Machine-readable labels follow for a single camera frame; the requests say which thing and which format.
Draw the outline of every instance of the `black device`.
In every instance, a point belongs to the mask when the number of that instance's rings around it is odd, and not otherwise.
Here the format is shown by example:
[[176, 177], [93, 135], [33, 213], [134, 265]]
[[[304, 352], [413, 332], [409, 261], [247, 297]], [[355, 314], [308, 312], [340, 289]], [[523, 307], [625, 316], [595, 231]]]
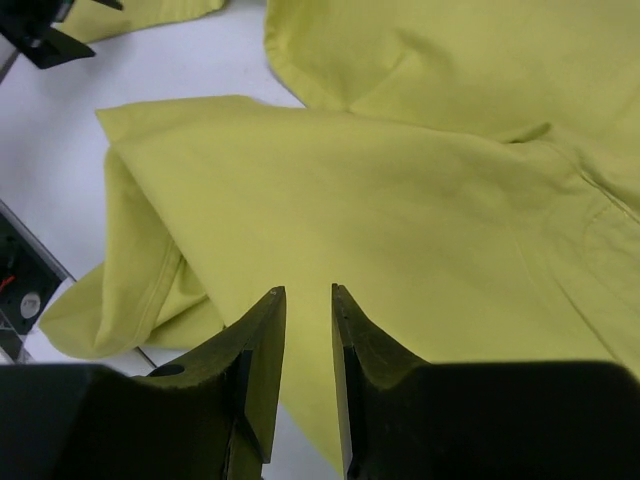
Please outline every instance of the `black device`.
[[[634, 480], [640, 386], [606, 362], [430, 364], [335, 285], [347, 480]], [[0, 367], [0, 475], [12, 480], [259, 480], [285, 297], [148, 377], [96, 365]]]
[[[117, 0], [93, 0], [122, 10]], [[75, 0], [0, 0], [0, 34], [38, 68], [93, 57], [87, 45], [52, 27], [65, 20]]]
[[0, 202], [0, 349], [11, 361], [19, 360], [22, 337], [67, 276]]

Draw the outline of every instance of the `folded fabric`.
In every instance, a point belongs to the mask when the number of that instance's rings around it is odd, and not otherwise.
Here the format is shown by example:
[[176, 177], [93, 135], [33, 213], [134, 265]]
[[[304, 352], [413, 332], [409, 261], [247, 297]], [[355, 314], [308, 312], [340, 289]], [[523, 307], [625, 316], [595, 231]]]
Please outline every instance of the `folded fabric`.
[[511, 144], [241, 97], [99, 112], [104, 266], [41, 320], [63, 352], [193, 347], [285, 285], [281, 399], [338, 466], [330, 286], [431, 362], [640, 372], [640, 182], [549, 125]]
[[124, 11], [93, 0], [76, 0], [58, 28], [81, 42], [93, 42], [164, 23], [183, 22], [222, 8], [225, 0], [124, 0]]
[[270, 0], [309, 107], [495, 137], [540, 122], [640, 154], [636, 0]]

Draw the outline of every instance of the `red wire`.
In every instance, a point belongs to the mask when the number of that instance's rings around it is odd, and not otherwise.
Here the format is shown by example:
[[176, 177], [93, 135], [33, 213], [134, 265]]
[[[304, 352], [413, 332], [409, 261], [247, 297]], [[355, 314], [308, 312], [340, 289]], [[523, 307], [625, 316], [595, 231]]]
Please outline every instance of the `red wire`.
[[9, 275], [7, 278], [2, 280], [2, 282], [0, 282], [0, 293], [2, 293], [2, 290], [4, 290], [4, 288], [7, 285], [9, 285], [11, 282], [13, 282], [15, 279], [16, 279], [15, 275]]

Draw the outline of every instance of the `white surface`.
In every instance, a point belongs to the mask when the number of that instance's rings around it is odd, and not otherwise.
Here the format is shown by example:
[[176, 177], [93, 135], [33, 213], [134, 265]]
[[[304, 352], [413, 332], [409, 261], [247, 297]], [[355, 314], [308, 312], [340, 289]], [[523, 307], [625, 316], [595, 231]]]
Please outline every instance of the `white surface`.
[[[102, 161], [107, 141], [97, 108], [180, 97], [243, 94], [301, 106], [273, 77], [262, 47], [265, 0], [234, 0], [220, 14], [94, 45], [97, 57], [47, 71], [19, 58], [0, 86], [0, 198], [71, 274], [103, 260]], [[37, 329], [37, 361], [69, 361]], [[149, 350], [157, 363], [179, 352]], [[134, 353], [110, 359], [144, 370]], [[339, 478], [283, 409], [265, 480]]]

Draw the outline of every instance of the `fabric fold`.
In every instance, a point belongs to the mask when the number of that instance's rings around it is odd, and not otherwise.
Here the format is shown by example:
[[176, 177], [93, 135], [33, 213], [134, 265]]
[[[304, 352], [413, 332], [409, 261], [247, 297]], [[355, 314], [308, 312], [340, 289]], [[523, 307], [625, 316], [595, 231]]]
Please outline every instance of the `fabric fold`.
[[310, 108], [501, 138], [542, 122], [640, 154], [633, 0], [271, 0], [273, 69]]
[[285, 285], [281, 399], [336, 467], [332, 283], [427, 361], [640, 371], [640, 192], [579, 136], [503, 144], [242, 97], [99, 118], [105, 264], [41, 320], [67, 354], [196, 346]]

